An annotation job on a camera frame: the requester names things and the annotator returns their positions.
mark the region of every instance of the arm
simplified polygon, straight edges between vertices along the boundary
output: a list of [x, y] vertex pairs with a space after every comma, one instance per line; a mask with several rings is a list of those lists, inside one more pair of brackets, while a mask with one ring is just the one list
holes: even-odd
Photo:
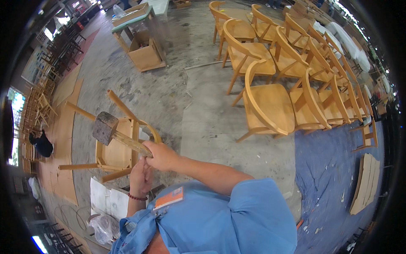
[[229, 166], [179, 156], [163, 143], [156, 144], [144, 141], [143, 145], [149, 148], [154, 156], [154, 158], [147, 158], [147, 163], [152, 167], [161, 171], [172, 170], [188, 175], [220, 194], [231, 195], [231, 191], [237, 183], [254, 179], [252, 176]]
[[[142, 156], [132, 168], [130, 174], [130, 195], [137, 198], [145, 198], [151, 190], [153, 174], [152, 167], [146, 163]], [[133, 216], [139, 210], [145, 209], [145, 201], [128, 198], [127, 217]]]

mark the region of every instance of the person in dark clothing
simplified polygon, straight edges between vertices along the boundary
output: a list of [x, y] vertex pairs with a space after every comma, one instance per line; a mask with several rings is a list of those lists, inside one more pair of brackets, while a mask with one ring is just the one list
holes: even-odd
[[28, 136], [30, 143], [35, 146], [36, 150], [43, 157], [50, 157], [54, 151], [54, 145], [45, 136], [45, 131], [42, 130], [42, 135], [39, 138], [35, 138], [34, 133], [30, 133]]

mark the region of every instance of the man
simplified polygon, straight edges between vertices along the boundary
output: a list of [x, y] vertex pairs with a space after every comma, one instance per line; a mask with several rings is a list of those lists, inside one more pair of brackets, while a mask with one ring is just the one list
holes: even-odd
[[[294, 252], [295, 221], [272, 179], [179, 156], [163, 143], [143, 144], [153, 158], [141, 157], [132, 169], [127, 218], [120, 221], [111, 253]], [[145, 207], [153, 168], [197, 181], [169, 186]]]

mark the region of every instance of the mallet head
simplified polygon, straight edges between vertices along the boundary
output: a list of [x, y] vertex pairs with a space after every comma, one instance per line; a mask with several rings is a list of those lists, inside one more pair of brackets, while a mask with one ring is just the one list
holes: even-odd
[[119, 120], [111, 114], [103, 111], [96, 116], [93, 126], [93, 137], [104, 145], [109, 145], [113, 139], [113, 133], [117, 129]]

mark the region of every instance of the red mat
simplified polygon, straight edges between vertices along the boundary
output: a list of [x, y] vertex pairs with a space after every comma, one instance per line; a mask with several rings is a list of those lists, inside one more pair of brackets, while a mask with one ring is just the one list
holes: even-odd
[[[89, 50], [90, 45], [92, 44], [92, 42], [93, 42], [94, 38], [96, 37], [97, 33], [99, 32], [99, 30], [100, 30], [100, 29], [97, 29], [97, 30], [94, 31], [91, 35], [89, 35], [89, 36], [86, 38], [86, 41], [83, 40], [83, 41], [80, 42], [80, 49], [83, 51], [83, 54], [82, 54], [81, 52], [79, 52], [79, 53], [76, 55], [76, 57], [75, 57], [75, 62], [80, 63], [80, 62], [83, 60], [84, 56], [85, 56], [86, 53], [87, 53], [87, 50]], [[72, 63], [72, 64], [69, 66], [69, 68], [71, 68], [71, 70], [68, 71], [68, 72], [65, 72], [63, 76], [66, 77], [66, 75], [68, 75], [75, 67], [76, 67], [76, 64], [75, 64], [75, 63]]]

